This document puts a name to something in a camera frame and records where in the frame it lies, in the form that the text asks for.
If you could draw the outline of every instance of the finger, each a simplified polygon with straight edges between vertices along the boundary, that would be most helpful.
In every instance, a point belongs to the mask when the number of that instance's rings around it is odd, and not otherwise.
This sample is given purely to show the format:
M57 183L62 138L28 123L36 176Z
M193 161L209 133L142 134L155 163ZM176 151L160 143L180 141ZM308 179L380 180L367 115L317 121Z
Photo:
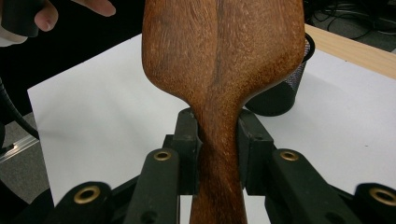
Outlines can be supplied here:
M73 0L84 7L106 17L116 14L116 8L108 0Z
M40 30L47 32L52 30L57 21L58 11L49 0L45 0L43 9L35 14L35 24Z

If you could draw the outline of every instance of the black clamp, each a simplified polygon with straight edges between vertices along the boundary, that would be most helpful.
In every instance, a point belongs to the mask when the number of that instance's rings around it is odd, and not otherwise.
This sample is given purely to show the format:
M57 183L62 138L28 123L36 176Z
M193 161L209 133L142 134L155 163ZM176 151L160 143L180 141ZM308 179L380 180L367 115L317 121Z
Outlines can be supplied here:
M178 223L179 195L198 190L197 133L193 114L182 110L175 134L148 154L140 176L113 190L97 182L76 186L46 223ZM395 189L367 183L350 195L329 185L301 153L276 149L251 112L241 112L237 139L242 185L248 195L265 196L271 223L396 223Z

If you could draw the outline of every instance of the wooden desk edge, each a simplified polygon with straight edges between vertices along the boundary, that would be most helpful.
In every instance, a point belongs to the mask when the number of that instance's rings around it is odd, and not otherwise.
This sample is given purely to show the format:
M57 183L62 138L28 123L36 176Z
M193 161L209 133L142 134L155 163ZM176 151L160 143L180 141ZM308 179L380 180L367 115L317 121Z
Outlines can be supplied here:
M396 54L364 45L319 28L305 25L317 49L361 67L396 79Z

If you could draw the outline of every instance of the gray floor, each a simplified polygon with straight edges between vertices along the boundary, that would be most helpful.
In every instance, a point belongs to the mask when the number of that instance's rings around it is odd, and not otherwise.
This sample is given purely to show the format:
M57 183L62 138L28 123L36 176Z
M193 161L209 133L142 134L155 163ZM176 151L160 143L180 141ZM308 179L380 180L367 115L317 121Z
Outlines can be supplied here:
M324 30L326 30L329 22L330 20L323 22L314 20L315 25ZM345 37L354 37L362 34L364 29L353 21L339 20L332 24L331 31ZM359 38L357 41L385 51L396 49L396 35L370 32L370 34ZM35 125L33 114L25 117L30 123ZM8 124L6 127L5 146L22 139L26 135L28 134L16 123ZM3 182L28 203L40 192L49 187L45 163L39 144L34 145L29 150L23 151L18 156L0 163L0 170L0 178Z

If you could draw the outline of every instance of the wood grain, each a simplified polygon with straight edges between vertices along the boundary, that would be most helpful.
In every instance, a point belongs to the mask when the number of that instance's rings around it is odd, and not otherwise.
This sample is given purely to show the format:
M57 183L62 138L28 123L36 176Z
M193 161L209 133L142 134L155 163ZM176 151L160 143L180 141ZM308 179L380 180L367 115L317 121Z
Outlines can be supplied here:
M146 1L146 76L191 106L204 142L191 223L247 223L235 139L239 112L303 56L300 0Z
M310 25L306 25L305 30L314 39L317 49L396 79L396 54L364 45Z

